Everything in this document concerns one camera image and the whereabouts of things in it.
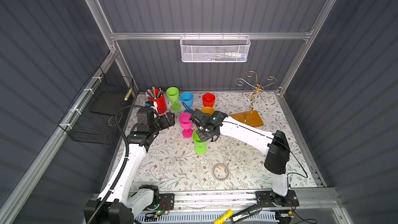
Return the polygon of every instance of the dark gray wall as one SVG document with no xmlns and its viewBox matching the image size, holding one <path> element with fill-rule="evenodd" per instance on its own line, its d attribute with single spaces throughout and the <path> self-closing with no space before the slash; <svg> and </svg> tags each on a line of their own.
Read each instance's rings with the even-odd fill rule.
<svg viewBox="0 0 398 224">
<path fill-rule="evenodd" d="M 84 0 L 0 0 L 0 40 L 1 206 L 109 50 Z M 17 222 L 44 217 L 50 203 L 81 203 L 101 186 L 111 153 L 65 141 Z"/>
<path fill-rule="evenodd" d="M 398 0 L 338 0 L 287 102 L 356 223 L 396 223 Z"/>
<path fill-rule="evenodd" d="M 302 40 L 253 40 L 249 58 L 244 63 L 186 63 L 181 61 L 180 43 L 176 40 L 118 41 L 140 91 L 152 86 L 163 90 L 175 86 L 189 90 L 245 90 L 237 78 L 246 78 L 247 71 L 256 71 L 259 83 L 266 77 L 278 82 L 266 89 L 275 89 L 282 82 L 298 52 Z"/>
<path fill-rule="evenodd" d="M 99 0 L 113 32 L 303 32 L 325 0 Z M 283 80 L 302 41 L 252 40 L 245 63 L 182 63 L 178 41 L 120 41 L 140 91 L 236 90 L 248 70 Z"/>
</svg>

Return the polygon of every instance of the red cup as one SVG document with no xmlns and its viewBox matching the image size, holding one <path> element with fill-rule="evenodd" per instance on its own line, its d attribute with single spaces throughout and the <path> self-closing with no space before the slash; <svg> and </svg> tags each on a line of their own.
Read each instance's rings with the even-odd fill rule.
<svg viewBox="0 0 398 224">
<path fill-rule="evenodd" d="M 212 93 L 205 93 L 202 99 L 203 99 L 203 105 L 205 107 L 213 107 L 214 102 L 216 101 L 216 97 Z"/>
<path fill-rule="evenodd" d="M 155 89 L 155 94 L 158 95 L 159 89 Z M 164 100 L 164 92 L 162 92 L 162 95 L 158 99 L 150 99 L 148 98 L 149 101 L 154 101 L 158 104 L 158 114 L 165 113 L 167 111 L 167 105 L 166 101 Z"/>
</svg>

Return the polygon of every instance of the wooden block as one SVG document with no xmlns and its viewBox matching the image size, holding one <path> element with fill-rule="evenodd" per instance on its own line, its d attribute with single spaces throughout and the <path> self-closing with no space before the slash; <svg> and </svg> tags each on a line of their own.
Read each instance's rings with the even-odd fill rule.
<svg viewBox="0 0 398 224">
<path fill-rule="evenodd" d="M 230 115 L 233 119 L 246 124 L 251 127 L 261 127 L 264 125 L 260 115 L 258 115 L 257 111 L 250 112 L 242 112 Z"/>
</svg>

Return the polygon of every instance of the black wire basket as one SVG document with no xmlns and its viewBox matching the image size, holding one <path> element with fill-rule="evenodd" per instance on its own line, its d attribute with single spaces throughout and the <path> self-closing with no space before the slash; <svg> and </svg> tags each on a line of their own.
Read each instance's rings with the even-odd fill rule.
<svg viewBox="0 0 398 224">
<path fill-rule="evenodd" d="M 133 102 L 133 79 L 119 75 L 112 75 L 109 73 L 102 73 L 97 78 L 94 85 L 87 91 L 81 103 L 73 110 L 71 106 L 64 116 L 73 111 L 72 117 L 68 123 L 58 123 L 58 125 L 68 134 L 68 136 L 76 142 L 88 142 L 97 144 L 115 144 L 118 142 L 121 135 L 117 129 L 115 117 L 109 113 L 99 113 L 94 108 L 98 108 L 98 102 L 106 96 L 113 96 L 117 99 L 117 104 L 113 105 L 116 111 Z M 120 127 L 126 123 L 129 109 L 125 109 L 122 114 L 119 114 L 118 119 Z"/>
</svg>

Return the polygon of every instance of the gold jewelry stand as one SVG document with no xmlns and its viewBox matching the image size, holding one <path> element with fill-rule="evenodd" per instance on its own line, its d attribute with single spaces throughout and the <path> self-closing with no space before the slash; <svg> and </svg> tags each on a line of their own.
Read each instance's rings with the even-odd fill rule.
<svg viewBox="0 0 398 224">
<path fill-rule="evenodd" d="M 260 84 L 258 84 L 258 79 L 257 79 L 257 73 L 254 71 L 248 71 L 246 73 L 247 77 L 252 77 L 252 75 L 255 74 L 256 75 L 256 84 L 252 85 L 250 83 L 248 83 L 246 80 L 242 79 L 242 78 L 238 78 L 235 80 L 236 85 L 238 86 L 243 86 L 244 83 L 246 82 L 246 84 L 248 84 L 249 86 L 251 86 L 253 88 L 252 91 L 248 91 L 248 92 L 243 92 L 242 93 L 242 97 L 244 99 L 246 99 L 247 101 L 250 101 L 250 107 L 249 107 L 249 111 L 248 112 L 242 112 L 242 113 L 237 113 L 237 114 L 233 114 L 230 115 L 232 118 L 234 118 L 235 120 L 241 122 L 241 123 L 245 123 L 251 127 L 260 127 L 262 125 L 264 125 L 263 121 L 261 120 L 260 115 L 258 114 L 257 111 L 254 111 L 254 106 L 253 104 L 256 102 L 256 98 L 255 96 L 260 96 L 261 100 L 266 103 L 267 105 L 273 105 L 276 103 L 276 99 L 272 96 L 268 96 L 268 102 L 264 100 L 263 98 L 263 93 L 268 93 L 268 94 L 272 94 L 272 95 L 284 95 L 286 93 L 286 90 L 283 89 L 282 87 L 276 87 L 278 93 L 274 93 L 274 92 L 268 92 L 265 91 L 264 88 L 271 86 L 272 84 L 276 83 L 276 78 L 272 77 L 272 76 L 268 76 L 267 80 L 272 81 L 272 83 L 266 85 L 266 86 L 261 86 Z"/>
</svg>

